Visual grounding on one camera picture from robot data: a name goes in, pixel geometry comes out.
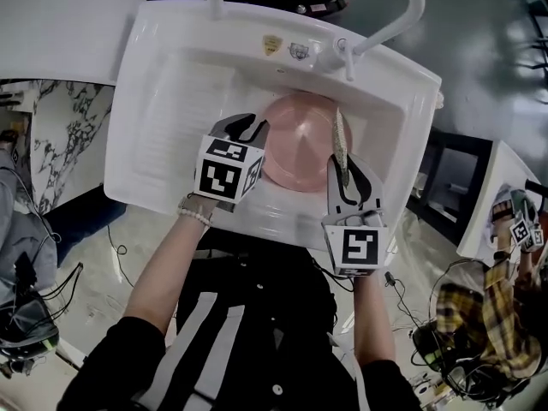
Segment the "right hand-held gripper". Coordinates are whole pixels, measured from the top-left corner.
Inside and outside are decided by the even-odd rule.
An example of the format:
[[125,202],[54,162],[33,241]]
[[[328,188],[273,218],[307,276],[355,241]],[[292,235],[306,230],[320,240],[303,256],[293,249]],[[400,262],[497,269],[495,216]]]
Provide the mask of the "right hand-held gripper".
[[[369,165],[354,154],[348,155],[347,198],[357,207],[380,207],[383,183]],[[327,163],[327,203],[346,203],[343,172],[335,155]],[[363,277],[384,268],[389,228],[382,209],[352,210],[332,214],[322,220],[325,243],[333,273],[341,277]]]

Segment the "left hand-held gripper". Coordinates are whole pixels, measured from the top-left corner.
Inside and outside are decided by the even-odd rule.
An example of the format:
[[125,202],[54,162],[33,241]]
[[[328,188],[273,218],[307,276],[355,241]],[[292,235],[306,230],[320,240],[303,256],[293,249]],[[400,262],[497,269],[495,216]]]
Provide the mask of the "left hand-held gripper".
[[246,145],[219,138],[240,138],[256,115],[241,113],[216,122],[203,137],[196,162],[194,193],[230,204],[238,204],[260,177],[270,123],[264,120]]

